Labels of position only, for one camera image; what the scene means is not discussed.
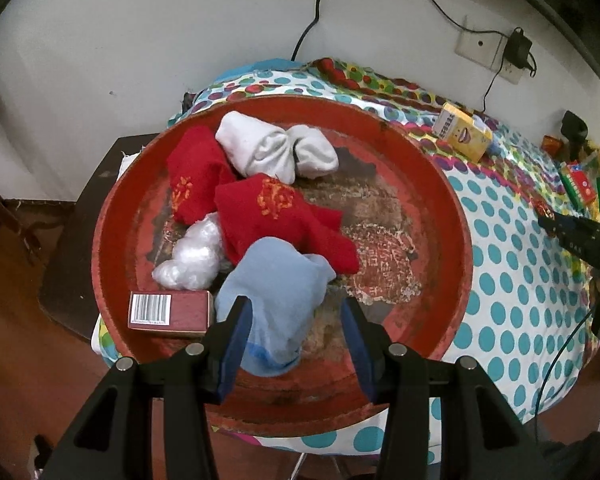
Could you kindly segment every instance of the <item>wooden floor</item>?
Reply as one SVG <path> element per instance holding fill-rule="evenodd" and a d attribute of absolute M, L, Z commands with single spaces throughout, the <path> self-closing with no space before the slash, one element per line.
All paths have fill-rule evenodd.
<path fill-rule="evenodd" d="M 39 220 L 20 212 L 25 223 Z M 54 444 L 106 372 L 90 346 L 47 319 L 36 299 L 61 228 L 38 232 L 42 261 L 29 263 L 18 238 L 0 228 L 0 463 L 14 480 L 29 478 L 26 463 L 33 437 Z M 566 399 L 542 415 L 555 440 L 572 442 L 595 430 L 600 418 L 600 358 L 584 371 Z M 155 479 L 164 478 L 161 434 L 154 432 Z M 224 434 L 212 443 L 221 480 L 288 478 L 297 455 L 250 446 Z M 363 459 L 347 460 L 352 473 L 369 471 Z M 310 457 L 302 475 L 338 478 L 329 458 Z"/>

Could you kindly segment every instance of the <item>tablecloth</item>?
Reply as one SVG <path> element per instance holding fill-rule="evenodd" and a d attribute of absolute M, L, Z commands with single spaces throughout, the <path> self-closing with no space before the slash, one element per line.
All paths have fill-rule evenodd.
<path fill-rule="evenodd" d="M 519 132 L 484 117 L 501 152 L 480 164 L 467 162 L 430 134 L 445 98 L 404 79 L 325 58 L 297 70 L 252 70 L 214 83 L 171 123 L 210 106 L 263 94 L 311 95 L 353 104 L 400 125 L 404 135 L 449 179 L 458 194 L 472 240 L 474 276 L 466 314 L 443 360 L 478 359 L 522 422 L 533 417 L 542 379 L 555 353 L 586 314 L 584 265 L 539 227 L 530 200 L 542 197 L 556 211 L 576 214 L 547 154 Z M 118 357 L 103 323 L 94 346 Z M 560 401 L 575 383 L 586 347 L 595 345 L 585 325 L 568 345 L 548 381 L 541 410 Z M 239 435 L 262 446 L 314 454 L 377 454 L 387 412 L 348 428 L 297 438 Z M 430 402 L 429 463 L 440 460 L 440 400 Z"/>

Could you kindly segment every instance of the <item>yellow tissue box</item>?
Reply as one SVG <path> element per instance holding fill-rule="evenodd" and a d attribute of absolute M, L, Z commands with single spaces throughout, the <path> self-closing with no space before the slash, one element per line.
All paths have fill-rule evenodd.
<path fill-rule="evenodd" d="M 433 125 L 433 134 L 446 140 L 471 162 L 478 162 L 493 139 L 491 130 L 451 103 L 445 103 Z"/>

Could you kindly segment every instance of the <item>orange embroidered character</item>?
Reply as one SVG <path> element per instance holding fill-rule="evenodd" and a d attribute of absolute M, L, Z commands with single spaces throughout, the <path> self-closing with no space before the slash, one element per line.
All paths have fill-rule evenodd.
<path fill-rule="evenodd" d="M 280 211 L 294 204 L 295 193 L 291 186 L 282 184 L 276 178 L 264 178 L 262 180 L 262 190 L 257 198 L 258 205 L 262 209 L 262 215 L 270 214 L 274 220 L 277 220 Z"/>
<path fill-rule="evenodd" d="M 191 187 L 193 184 L 191 183 L 191 179 L 189 177 L 180 177 L 179 183 L 176 184 L 176 187 L 171 191 L 171 206 L 173 207 L 173 211 L 177 211 L 180 205 L 189 198 L 191 195 Z"/>

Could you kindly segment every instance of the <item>dark red box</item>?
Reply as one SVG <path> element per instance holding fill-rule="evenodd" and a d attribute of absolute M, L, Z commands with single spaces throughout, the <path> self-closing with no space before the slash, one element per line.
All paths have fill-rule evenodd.
<path fill-rule="evenodd" d="M 190 337 L 206 333 L 214 322 L 208 290 L 132 291 L 127 326 L 157 335 Z"/>

